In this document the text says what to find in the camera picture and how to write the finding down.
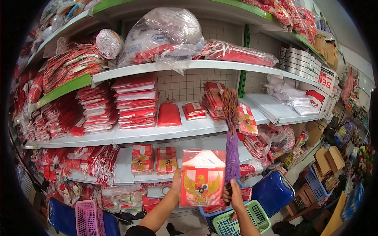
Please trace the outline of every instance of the white tile wall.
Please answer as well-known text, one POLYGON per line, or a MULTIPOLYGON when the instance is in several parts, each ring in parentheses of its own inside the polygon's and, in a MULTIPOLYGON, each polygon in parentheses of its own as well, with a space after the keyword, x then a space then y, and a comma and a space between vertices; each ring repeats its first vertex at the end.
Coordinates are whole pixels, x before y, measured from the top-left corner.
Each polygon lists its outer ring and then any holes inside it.
MULTIPOLYGON (((273 54, 277 59, 280 56, 281 42, 266 34, 258 33, 249 38, 249 47, 263 52, 273 54)), ((266 74, 259 72, 247 72, 245 79, 244 92, 246 93, 266 93, 266 74)))
MULTIPOLYGON (((244 28, 216 20, 199 19, 205 39, 220 39, 236 45, 242 44, 244 28)), ((188 69, 184 76, 173 70, 158 73, 159 102, 165 102, 167 97, 176 101, 198 100, 202 97, 203 83, 214 80, 227 88, 236 88, 239 71, 229 69, 188 69)))

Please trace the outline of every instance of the green plastic basket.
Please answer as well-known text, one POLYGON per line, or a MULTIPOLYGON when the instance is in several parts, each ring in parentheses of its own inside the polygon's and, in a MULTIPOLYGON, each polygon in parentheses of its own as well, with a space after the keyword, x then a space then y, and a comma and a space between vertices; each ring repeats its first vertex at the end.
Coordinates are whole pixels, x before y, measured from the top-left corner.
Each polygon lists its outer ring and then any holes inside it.
MULTIPOLYGON (((270 228, 270 220, 260 203, 256 200, 252 200, 244 204, 244 206, 247 206, 247 212, 260 234, 266 232, 270 228)), ((240 235, 238 220, 231 221, 234 212, 235 210, 228 211, 213 219, 213 226, 217 234, 240 235)))

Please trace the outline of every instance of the hand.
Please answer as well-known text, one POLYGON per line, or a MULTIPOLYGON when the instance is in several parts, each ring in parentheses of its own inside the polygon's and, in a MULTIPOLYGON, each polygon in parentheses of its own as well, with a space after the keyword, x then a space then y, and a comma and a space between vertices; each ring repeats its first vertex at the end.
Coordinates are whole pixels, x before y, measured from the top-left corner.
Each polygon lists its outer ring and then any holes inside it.
POLYGON ((237 184, 235 179, 230 181, 232 188, 232 195, 227 191, 226 186, 223 186, 222 199, 224 202, 231 202, 232 207, 235 208, 244 208, 242 194, 240 192, 239 184, 237 184))
POLYGON ((170 192, 173 192, 175 195, 180 196, 180 181, 181 181, 181 173, 185 170, 185 168, 178 168, 176 170, 175 175, 173 176, 172 187, 170 188, 170 192))

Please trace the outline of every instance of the forearm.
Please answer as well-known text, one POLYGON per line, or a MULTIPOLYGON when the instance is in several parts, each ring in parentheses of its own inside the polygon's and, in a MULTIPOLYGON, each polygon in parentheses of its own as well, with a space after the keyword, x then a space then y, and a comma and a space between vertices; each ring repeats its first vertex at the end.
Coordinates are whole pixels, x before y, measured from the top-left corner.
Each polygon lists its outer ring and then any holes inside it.
POLYGON ((235 212, 237 215, 240 235, 241 236, 260 236, 261 234, 253 224, 249 214, 244 206, 236 207, 235 212))
POLYGON ((164 224, 177 203, 178 194, 170 190, 161 202, 143 218, 139 225, 147 227, 156 233, 164 224))

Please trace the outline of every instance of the white metal shelf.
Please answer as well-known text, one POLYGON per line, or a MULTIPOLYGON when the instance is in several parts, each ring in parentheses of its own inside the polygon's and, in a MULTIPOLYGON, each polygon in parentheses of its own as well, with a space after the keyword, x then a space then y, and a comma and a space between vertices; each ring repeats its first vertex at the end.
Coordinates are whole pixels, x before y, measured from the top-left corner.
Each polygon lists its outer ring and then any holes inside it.
POLYGON ((71 36, 86 30, 88 27, 93 26, 100 22, 100 20, 90 17, 89 10, 80 13, 72 18, 67 24, 61 26, 54 33, 52 33, 37 49, 28 60, 29 64, 39 62, 43 58, 45 48, 51 51, 55 51, 56 42, 60 37, 66 37, 69 39, 71 36))
MULTIPOLYGON (((91 83, 94 84, 94 83, 99 83, 99 82, 109 80, 109 79, 119 78, 122 76, 129 76, 133 74, 140 74, 140 73, 154 72, 154 71, 165 71, 169 69, 171 68, 166 67, 162 63, 159 64, 156 62, 132 65, 132 66, 124 66, 120 68, 103 71, 101 73, 93 75, 91 83)), ((227 62, 227 61, 216 61, 216 60, 193 60, 190 62, 188 69, 234 69, 234 70, 242 70, 242 71, 261 72, 261 73, 273 74, 273 75, 283 75, 286 78, 295 79, 295 80, 309 83, 311 85, 319 87, 319 84, 317 82, 314 82, 312 80, 306 79, 304 77, 298 76, 296 74, 293 74, 293 73, 290 73, 281 69, 268 67, 268 66, 241 63, 241 62, 227 62)))
MULTIPOLYGON (((175 147, 176 148, 176 156, 177 156, 177 164, 179 167, 182 166, 183 162, 183 150, 184 149, 208 149, 208 150, 226 150, 226 138, 227 135, 217 135, 213 137, 205 137, 200 139, 191 139, 191 140, 184 140, 184 141, 177 141, 177 142, 170 142, 170 143, 160 143, 154 144, 154 148, 158 147, 175 147)), ((252 156, 245 148, 244 144, 239 140, 239 159, 240 164, 246 164, 251 159, 252 156)), ((173 174, 166 174, 166 175, 135 175, 134 181, 136 184, 145 184, 145 183, 157 183, 157 182, 165 182, 165 181, 172 181, 173 174)))
POLYGON ((244 98, 252 102, 273 124, 291 125, 318 120, 319 115, 301 116, 288 105, 279 103, 269 94, 245 93, 244 98))
MULTIPOLYGON (((132 185, 134 184, 134 175, 131 173, 133 148, 121 148, 118 152, 114 174, 114 185, 132 185)), ((98 184, 96 178, 85 176, 80 172, 73 172, 69 180, 82 183, 98 184)))
MULTIPOLYGON (((257 109, 253 103, 240 99, 241 102, 250 106, 253 116, 258 125, 268 123, 269 120, 257 109)), ((110 145, 122 143, 148 142, 155 140, 177 139, 190 136, 198 136, 204 134, 212 134, 227 131, 227 125, 224 120, 214 121, 209 115, 206 119, 186 120, 182 110, 187 102, 177 102, 181 116, 181 126, 168 127, 150 127, 142 129, 121 130, 118 125, 113 129, 97 134, 86 134, 84 137, 65 136, 57 139, 51 139, 47 142, 27 142, 26 149, 39 148, 71 148, 86 147, 96 145, 110 145)))

